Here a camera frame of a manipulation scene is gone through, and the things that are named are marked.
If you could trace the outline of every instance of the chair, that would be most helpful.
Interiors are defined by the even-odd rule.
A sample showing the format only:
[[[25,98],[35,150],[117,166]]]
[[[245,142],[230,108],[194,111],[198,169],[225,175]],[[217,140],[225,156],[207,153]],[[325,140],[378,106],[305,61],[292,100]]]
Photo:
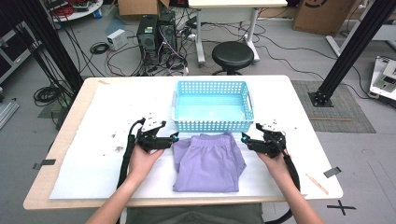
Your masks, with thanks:
[[[221,70],[213,73],[212,76],[221,72],[227,72],[227,75],[242,75],[237,70],[252,64],[254,54],[253,50],[245,44],[227,41],[213,48],[212,58],[216,64],[221,66]]]

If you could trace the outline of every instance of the folded purple shirt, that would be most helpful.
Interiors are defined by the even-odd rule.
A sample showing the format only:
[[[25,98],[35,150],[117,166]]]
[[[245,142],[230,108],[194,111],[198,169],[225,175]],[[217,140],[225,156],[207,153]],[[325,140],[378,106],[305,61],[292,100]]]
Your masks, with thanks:
[[[174,143],[176,192],[237,192],[246,164],[231,132]]]

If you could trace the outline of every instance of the light blue plastic basket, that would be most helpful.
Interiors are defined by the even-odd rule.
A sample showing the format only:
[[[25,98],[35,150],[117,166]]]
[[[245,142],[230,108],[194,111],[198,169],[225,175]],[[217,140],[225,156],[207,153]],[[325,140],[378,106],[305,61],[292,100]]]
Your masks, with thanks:
[[[179,132],[247,132],[253,101],[245,81],[179,81],[172,103]]]

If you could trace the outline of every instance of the black equipment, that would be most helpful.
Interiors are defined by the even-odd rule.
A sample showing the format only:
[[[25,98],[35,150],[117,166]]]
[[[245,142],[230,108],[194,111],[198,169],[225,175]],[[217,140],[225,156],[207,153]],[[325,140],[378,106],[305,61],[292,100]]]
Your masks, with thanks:
[[[141,124],[142,127],[137,130],[136,135],[134,135],[132,134],[132,131],[136,124]],[[122,158],[117,189],[121,186],[127,176],[129,160],[131,159],[131,155],[136,144],[141,146],[145,151],[149,152],[152,149],[169,148],[172,146],[172,144],[178,141],[178,133],[173,133],[169,137],[157,137],[158,131],[165,127],[165,124],[166,121],[158,122],[152,120],[152,118],[148,118],[148,121],[146,122],[146,119],[142,118],[132,125],[131,129],[129,130],[128,141],[125,148],[125,153]]]
[[[313,106],[332,107],[331,97],[335,89],[395,8],[396,1],[377,0],[373,2],[329,75],[326,76],[316,92],[308,93]]]
[[[159,37],[163,41],[163,53],[177,52],[175,11],[163,11],[158,23]]]
[[[276,157],[279,153],[283,154],[283,159],[288,167],[291,179],[298,190],[300,190],[300,178],[294,166],[290,155],[286,152],[286,136],[282,132],[271,132],[264,130],[260,123],[256,123],[256,129],[263,132],[263,141],[250,139],[245,133],[242,133],[241,141],[247,145],[247,148],[256,152],[268,155],[270,158]],[[291,210],[278,218],[277,220],[265,222],[270,224],[283,223],[292,216]]]
[[[157,65],[161,61],[157,21],[157,15],[143,15],[137,28],[137,41],[145,65]]]

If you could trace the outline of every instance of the black metal frame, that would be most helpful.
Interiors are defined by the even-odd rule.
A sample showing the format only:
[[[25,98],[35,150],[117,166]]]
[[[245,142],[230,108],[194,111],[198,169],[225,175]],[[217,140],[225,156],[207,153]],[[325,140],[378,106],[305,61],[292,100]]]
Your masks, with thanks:
[[[326,76],[316,92],[308,93],[313,106],[332,106],[330,98],[335,89],[395,8],[396,1],[394,0],[375,0],[373,2],[358,29],[335,62],[329,75]]]

